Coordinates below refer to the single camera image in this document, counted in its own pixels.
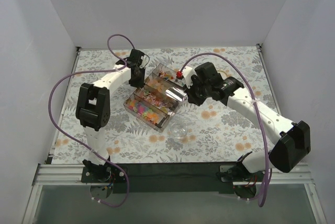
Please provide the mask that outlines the silver metal scoop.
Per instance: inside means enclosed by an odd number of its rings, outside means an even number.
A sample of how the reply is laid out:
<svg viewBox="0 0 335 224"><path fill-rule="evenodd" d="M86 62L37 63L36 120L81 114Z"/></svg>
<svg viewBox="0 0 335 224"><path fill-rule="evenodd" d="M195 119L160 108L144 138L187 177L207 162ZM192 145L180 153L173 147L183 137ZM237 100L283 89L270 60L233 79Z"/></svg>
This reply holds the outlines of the silver metal scoop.
<svg viewBox="0 0 335 224"><path fill-rule="evenodd" d="M166 96L179 101L179 102L184 102L187 100L187 94L179 88L176 87L169 87L165 90Z"/></svg>

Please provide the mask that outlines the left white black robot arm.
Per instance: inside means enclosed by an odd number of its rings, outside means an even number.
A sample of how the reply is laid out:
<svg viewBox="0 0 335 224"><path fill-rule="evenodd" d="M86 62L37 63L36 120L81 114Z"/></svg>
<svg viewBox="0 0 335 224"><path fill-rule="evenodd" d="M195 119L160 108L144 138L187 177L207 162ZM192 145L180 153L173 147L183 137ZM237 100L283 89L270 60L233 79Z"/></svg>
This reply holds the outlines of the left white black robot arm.
<svg viewBox="0 0 335 224"><path fill-rule="evenodd" d="M87 145L92 149L83 164L90 175L100 182L106 182L111 177L111 169L106 162L110 157L105 140L105 126L110 119L110 95L126 82L135 88L143 87L149 60L142 51L132 49L129 57L116 62L112 72L80 87L76 118L84 129Z"/></svg>

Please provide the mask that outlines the clear compartment candy box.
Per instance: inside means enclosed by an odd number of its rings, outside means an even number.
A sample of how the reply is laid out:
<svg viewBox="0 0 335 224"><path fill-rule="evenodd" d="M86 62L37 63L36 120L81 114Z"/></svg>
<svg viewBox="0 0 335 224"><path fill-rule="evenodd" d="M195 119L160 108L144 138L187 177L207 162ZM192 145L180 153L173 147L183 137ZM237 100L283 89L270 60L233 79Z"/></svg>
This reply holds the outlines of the clear compartment candy box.
<svg viewBox="0 0 335 224"><path fill-rule="evenodd" d="M144 80L144 86L137 88L124 102L125 110L156 131L163 132L172 117L182 105L172 95L170 88L176 88L176 72L159 64Z"/></svg>

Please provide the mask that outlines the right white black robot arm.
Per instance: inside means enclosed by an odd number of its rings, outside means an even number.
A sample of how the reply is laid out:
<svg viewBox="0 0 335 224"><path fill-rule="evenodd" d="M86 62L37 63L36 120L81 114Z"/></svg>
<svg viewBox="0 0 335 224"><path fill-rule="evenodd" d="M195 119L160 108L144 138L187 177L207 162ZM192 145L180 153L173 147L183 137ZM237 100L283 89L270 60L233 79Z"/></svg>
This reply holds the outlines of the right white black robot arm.
<svg viewBox="0 0 335 224"><path fill-rule="evenodd" d="M185 82L183 89L190 104L200 106L208 98L219 101L254 126L263 128L274 145L269 152L249 152L240 157L234 166L222 173L224 179L248 181L267 167L288 173L310 152L307 123L295 123L257 102L239 80L223 79L212 63L206 62L195 69L187 66L176 77Z"/></svg>

